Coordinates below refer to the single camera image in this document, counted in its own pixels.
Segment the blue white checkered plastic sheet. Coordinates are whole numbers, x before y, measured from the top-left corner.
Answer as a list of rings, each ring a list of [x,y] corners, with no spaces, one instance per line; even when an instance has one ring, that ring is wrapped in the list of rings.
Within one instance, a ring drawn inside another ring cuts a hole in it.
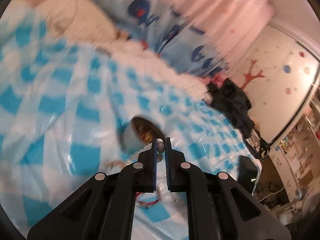
[[[50,36],[33,9],[1,17],[1,206],[23,236],[97,172],[137,160],[121,131],[156,124],[204,172],[238,177],[249,151],[218,111],[92,48]]]

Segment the pink clothing item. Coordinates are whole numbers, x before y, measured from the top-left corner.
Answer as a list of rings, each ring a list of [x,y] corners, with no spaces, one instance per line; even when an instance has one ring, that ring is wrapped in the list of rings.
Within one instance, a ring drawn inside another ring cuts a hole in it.
[[[215,74],[213,77],[206,77],[205,78],[205,84],[209,84],[209,83],[213,83],[214,85],[216,85],[216,87],[220,88],[223,86],[225,79],[227,79],[227,77],[225,77],[222,74]]]

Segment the blue whale pattern curtain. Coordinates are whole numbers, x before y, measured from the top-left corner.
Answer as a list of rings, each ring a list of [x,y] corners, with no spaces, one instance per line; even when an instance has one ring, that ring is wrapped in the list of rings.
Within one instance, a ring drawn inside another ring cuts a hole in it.
[[[178,73],[230,72],[273,16],[270,0],[93,0]]]

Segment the black clothes pile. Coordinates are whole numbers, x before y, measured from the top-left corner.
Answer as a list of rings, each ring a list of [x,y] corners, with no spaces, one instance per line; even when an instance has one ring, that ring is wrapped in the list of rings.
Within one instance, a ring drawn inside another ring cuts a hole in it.
[[[251,131],[258,133],[260,149],[268,151],[268,143],[260,136],[260,133],[254,128],[255,124],[249,117],[248,111],[252,108],[247,95],[229,78],[226,78],[221,87],[218,87],[213,81],[207,85],[208,93],[212,96],[210,106],[222,112],[231,124],[240,130],[244,139],[251,136]]]

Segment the round silver metal tin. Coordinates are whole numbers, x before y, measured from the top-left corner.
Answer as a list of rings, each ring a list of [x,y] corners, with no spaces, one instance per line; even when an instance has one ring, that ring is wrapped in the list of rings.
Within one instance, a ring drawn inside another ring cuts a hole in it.
[[[136,115],[120,132],[119,142],[122,151],[132,155],[150,145],[154,138],[165,141],[165,135],[157,125],[143,116]]]

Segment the cream white quilt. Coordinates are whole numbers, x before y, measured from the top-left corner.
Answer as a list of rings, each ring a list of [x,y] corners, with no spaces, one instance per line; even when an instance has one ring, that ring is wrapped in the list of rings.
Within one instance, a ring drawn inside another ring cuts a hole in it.
[[[46,19],[50,33],[69,43],[85,43],[140,75],[185,90],[198,100],[209,100],[206,86],[196,77],[177,74],[142,43],[129,38],[89,0],[45,0],[36,9]]]

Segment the white tree pattern wardrobe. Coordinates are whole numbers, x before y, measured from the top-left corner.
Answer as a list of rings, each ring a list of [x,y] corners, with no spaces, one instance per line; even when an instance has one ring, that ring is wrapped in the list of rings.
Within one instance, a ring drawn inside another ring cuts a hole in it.
[[[294,38],[267,26],[231,73],[251,102],[250,118],[271,143],[297,115],[314,84],[319,61]]]

